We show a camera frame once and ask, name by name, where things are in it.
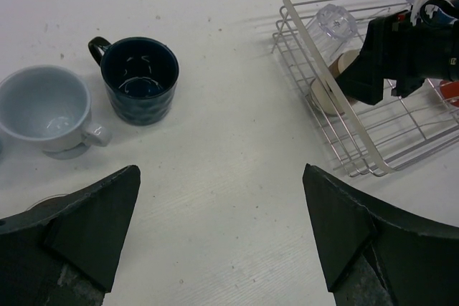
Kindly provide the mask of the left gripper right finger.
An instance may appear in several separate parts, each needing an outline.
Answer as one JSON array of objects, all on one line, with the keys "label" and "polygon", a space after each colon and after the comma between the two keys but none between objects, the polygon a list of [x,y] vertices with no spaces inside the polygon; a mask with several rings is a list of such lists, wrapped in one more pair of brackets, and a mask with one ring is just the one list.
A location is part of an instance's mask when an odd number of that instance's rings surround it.
[{"label": "left gripper right finger", "polygon": [[310,164],[303,187],[337,305],[458,304],[458,228],[397,208]]}]

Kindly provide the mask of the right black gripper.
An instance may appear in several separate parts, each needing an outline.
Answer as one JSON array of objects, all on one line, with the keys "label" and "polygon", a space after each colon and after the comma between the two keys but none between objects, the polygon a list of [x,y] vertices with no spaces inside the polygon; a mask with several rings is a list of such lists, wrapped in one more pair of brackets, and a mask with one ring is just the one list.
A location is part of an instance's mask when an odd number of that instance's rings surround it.
[{"label": "right black gripper", "polygon": [[458,81],[458,22],[411,25],[409,11],[369,22],[357,58],[336,78],[345,96],[367,105],[383,99],[383,61],[389,54],[391,95],[407,97],[426,79]]}]

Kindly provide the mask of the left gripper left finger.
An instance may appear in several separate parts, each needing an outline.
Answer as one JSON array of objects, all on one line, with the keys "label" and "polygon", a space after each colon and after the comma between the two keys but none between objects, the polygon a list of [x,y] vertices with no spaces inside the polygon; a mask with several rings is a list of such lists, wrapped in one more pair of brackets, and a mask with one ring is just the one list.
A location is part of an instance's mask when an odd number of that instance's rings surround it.
[{"label": "left gripper left finger", "polygon": [[138,166],[1,220],[2,305],[101,305],[141,185]]}]

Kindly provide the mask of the cream cup brown band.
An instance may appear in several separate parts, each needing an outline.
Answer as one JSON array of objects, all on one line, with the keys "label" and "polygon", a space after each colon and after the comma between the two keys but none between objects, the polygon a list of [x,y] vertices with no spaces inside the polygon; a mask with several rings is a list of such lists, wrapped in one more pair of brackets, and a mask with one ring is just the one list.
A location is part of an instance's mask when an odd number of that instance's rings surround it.
[{"label": "cream cup brown band", "polygon": [[[328,70],[336,79],[358,56],[360,50],[352,49],[339,55],[329,66]],[[323,86],[321,81],[316,78],[311,84],[311,98],[313,104],[326,115],[343,115],[344,110],[333,94],[331,88]]]}]

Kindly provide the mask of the clear faceted glass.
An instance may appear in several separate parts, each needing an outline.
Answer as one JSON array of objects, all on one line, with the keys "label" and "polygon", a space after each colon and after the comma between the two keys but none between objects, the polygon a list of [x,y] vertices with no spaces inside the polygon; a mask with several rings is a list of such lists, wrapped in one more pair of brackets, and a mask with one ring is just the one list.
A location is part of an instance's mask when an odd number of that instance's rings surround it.
[{"label": "clear faceted glass", "polygon": [[313,43],[324,62],[333,62],[357,35],[354,16],[342,6],[327,4],[307,23]]}]

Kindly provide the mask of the pale grey-blue mug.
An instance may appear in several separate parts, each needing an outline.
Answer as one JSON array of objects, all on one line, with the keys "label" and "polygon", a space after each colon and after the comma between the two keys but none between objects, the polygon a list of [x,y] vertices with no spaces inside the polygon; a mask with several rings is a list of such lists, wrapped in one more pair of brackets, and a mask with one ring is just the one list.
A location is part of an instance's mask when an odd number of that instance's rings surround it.
[{"label": "pale grey-blue mug", "polygon": [[27,67],[1,82],[1,129],[58,160],[105,147],[111,132],[93,122],[87,83],[63,67]]}]

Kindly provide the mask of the large dark blue mug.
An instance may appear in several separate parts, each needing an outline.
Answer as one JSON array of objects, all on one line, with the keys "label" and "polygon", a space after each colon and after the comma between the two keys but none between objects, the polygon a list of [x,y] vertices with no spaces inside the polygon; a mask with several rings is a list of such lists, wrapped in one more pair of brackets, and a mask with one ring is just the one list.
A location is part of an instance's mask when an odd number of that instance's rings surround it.
[{"label": "large dark blue mug", "polygon": [[128,37],[111,44],[95,37],[87,46],[120,119],[147,126],[166,116],[179,79],[179,62],[165,44],[147,37]]}]

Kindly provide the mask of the white cup brown band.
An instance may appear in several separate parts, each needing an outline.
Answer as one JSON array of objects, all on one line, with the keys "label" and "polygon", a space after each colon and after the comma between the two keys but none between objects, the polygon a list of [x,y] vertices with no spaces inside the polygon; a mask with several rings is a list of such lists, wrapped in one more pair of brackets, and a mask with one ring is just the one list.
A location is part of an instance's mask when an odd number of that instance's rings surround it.
[{"label": "white cup brown band", "polygon": [[47,205],[47,204],[52,204],[53,202],[55,202],[57,199],[60,199],[62,197],[65,197],[67,194],[66,193],[60,193],[60,194],[56,194],[56,195],[52,195],[52,196],[48,196],[44,199],[41,199],[37,202],[35,202],[34,204],[32,204],[31,206],[29,206],[26,211],[30,211],[32,210],[33,208],[37,207],[37,206],[43,206],[43,205]]}]

